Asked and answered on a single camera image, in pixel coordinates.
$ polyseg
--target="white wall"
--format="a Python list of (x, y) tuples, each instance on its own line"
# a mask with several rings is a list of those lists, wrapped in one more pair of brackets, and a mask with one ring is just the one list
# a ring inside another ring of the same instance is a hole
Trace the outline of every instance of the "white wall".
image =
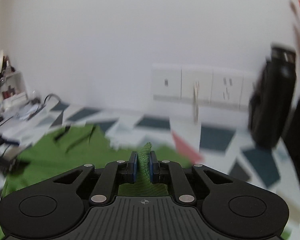
[[(270, 43), (294, 46), (289, 0), (1, 0), (0, 48), (44, 96), (191, 117), (154, 102), (153, 63), (259, 72)], [(297, 95), (300, 93), (298, 67)], [(246, 125), (247, 113), (200, 109), (201, 120)]]

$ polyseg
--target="patterned floor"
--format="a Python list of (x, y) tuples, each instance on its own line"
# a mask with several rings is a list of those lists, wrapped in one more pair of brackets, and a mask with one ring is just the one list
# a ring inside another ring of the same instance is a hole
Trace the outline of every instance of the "patterned floor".
[[(21, 145), (36, 143), (42, 135), (60, 125), (100, 125), (111, 146), (140, 147), (151, 142), (175, 148), (193, 163), (202, 163), (235, 178), (265, 188), (281, 196), (290, 217), (284, 238), (300, 240), (300, 185), (294, 166), (282, 142), (272, 152), (257, 149), (247, 131), (194, 125), (179, 118), (161, 119), (117, 110), (100, 110), (50, 100), (28, 122), (7, 122), (0, 132)], [(0, 153), (6, 149), (0, 147)], [(0, 192), (4, 177), (0, 175)]]

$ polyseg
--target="wall outlet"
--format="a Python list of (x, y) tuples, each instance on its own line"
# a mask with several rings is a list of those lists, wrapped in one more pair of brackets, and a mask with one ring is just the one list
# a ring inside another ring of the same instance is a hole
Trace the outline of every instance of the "wall outlet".
[(252, 75), (244, 75), (242, 83), (242, 93), (240, 99), (240, 108), (244, 109), (249, 107), (250, 97), (255, 90), (258, 77)]
[(239, 106), (242, 81), (243, 76), (241, 74), (214, 72), (211, 102)]
[(198, 100), (210, 102), (212, 89), (212, 70), (182, 70), (181, 99), (194, 98), (195, 82), (199, 83)]
[(181, 98), (181, 68), (154, 65), (152, 92), (155, 97)]

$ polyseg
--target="light switch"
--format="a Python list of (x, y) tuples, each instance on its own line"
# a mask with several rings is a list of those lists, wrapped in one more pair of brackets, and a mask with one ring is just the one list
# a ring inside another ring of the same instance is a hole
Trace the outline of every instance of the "light switch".
[(154, 97), (181, 98), (181, 68), (154, 65), (152, 69), (152, 92)]
[(194, 84), (199, 83), (198, 99), (209, 101), (212, 88), (212, 70), (184, 70), (182, 69), (181, 98), (194, 98)]

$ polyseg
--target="green cloth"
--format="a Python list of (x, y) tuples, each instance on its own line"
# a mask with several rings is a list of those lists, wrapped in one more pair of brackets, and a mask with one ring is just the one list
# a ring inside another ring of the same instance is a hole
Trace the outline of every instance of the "green cloth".
[[(19, 160), (31, 162), (22, 174), (9, 174), (2, 190), (2, 197), (51, 178), (86, 163), (92, 163), (95, 168), (103, 168), (107, 163), (128, 161), (132, 150), (115, 150), (105, 138), (99, 126), (71, 126), (68, 132), (65, 127), (43, 136), (33, 147), (23, 151)], [(138, 150), (138, 173), (134, 184), (123, 184), (119, 187), (118, 195), (123, 196), (162, 196), (167, 195), (166, 185), (151, 184), (149, 178), (149, 153), (151, 143)], [(190, 161), (177, 154), (167, 146), (156, 149), (158, 160), (170, 160), (190, 167)], [(0, 228), (0, 239), (4, 234)]]
[(281, 238), (284, 240), (288, 240), (291, 235), (291, 230), (289, 228), (285, 228), (281, 234)]

